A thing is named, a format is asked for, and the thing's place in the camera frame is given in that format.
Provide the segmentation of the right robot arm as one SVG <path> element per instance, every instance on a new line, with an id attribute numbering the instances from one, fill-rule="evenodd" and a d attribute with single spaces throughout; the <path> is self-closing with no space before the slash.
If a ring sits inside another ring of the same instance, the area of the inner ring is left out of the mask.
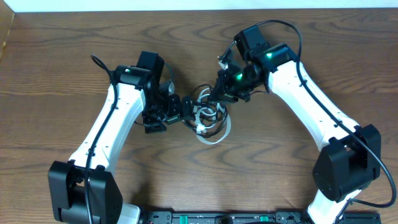
<path id="1" fill-rule="evenodd" d="M 344 114 L 306 72 L 300 52 L 288 45 L 272 46 L 258 26 L 234 36 L 244 68 L 230 51 L 220 58 L 221 70 L 210 101 L 249 101 L 264 86 L 279 96 L 312 136 L 319 156 L 312 171 L 317 194 L 307 208 L 312 223 L 362 223 L 347 207 L 381 174 L 381 135 L 373 125 L 360 126 Z"/>

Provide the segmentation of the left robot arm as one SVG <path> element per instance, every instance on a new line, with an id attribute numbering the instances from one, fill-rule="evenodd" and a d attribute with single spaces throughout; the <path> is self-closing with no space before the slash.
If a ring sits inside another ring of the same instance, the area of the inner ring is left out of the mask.
<path id="1" fill-rule="evenodd" d="M 160 83 L 165 65 L 157 53 L 141 52 L 136 65 L 110 70 L 108 95 L 89 134 L 67 162 L 54 161 L 48 172 L 54 218 L 64 223 L 140 223 L 141 209 L 125 203 L 114 179 L 127 135 L 138 116 L 146 133 L 193 119 L 189 96 L 180 98 L 171 81 Z"/>

